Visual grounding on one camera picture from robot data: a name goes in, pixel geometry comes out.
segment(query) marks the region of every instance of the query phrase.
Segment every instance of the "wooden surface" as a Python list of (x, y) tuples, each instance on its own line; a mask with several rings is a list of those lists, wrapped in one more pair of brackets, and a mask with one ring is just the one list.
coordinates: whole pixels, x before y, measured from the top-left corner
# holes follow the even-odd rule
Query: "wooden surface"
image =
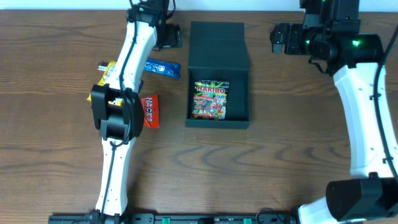
[[(398, 14), (360, 17), (362, 32), (379, 34), (386, 46)], [(150, 57), (180, 63), (181, 78), (143, 74), (141, 96), (160, 95), (160, 129), (144, 128), (134, 146), (129, 207), (288, 210), (322, 197), (329, 181), (350, 178), (348, 132), (333, 80), (308, 65), (308, 57), (271, 53), (274, 25), (302, 22), (302, 12), (178, 12), (173, 20), (183, 48)], [(245, 22), (248, 130), (184, 128), (191, 21)], [(103, 154), (86, 97), (101, 78), (97, 63), (118, 57), (125, 27), (124, 11), (0, 11), (0, 223), (46, 223), (53, 212), (95, 207)], [(386, 66), (395, 127), (397, 60), (396, 46)]]

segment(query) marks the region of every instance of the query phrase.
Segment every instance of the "white backdrop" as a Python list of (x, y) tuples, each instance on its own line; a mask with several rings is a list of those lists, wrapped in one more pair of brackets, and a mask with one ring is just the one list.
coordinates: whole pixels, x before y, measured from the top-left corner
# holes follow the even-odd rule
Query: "white backdrop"
[[(175, 0), (178, 10), (299, 11), (300, 0)], [(128, 0), (0, 0), (0, 9), (127, 9)], [(360, 11), (398, 12), (398, 0), (361, 0)]]

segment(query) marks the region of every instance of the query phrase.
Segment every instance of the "blue wrapper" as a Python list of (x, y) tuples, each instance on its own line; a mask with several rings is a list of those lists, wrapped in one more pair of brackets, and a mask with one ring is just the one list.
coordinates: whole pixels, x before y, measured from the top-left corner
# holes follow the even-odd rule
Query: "blue wrapper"
[(180, 78), (181, 65), (177, 63), (163, 62), (149, 59), (145, 63), (144, 71), (165, 75), (172, 78)]

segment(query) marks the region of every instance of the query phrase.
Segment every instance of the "red candy wrapper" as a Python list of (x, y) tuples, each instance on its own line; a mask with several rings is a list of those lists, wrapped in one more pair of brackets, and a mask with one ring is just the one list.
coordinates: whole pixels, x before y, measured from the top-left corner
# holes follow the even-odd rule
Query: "red candy wrapper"
[(144, 125), (149, 128), (159, 128), (159, 101), (157, 95), (141, 98), (144, 108)]

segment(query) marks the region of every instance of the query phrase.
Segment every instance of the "dark green box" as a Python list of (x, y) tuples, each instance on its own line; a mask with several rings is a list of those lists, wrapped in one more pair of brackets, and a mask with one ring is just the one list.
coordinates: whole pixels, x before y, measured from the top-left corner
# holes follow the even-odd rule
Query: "dark green box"
[[(236, 128), (250, 125), (249, 56), (242, 22), (192, 22), (188, 63), (189, 128)], [(195, 81), (229, 82), (225, 121), (190, 119)]]

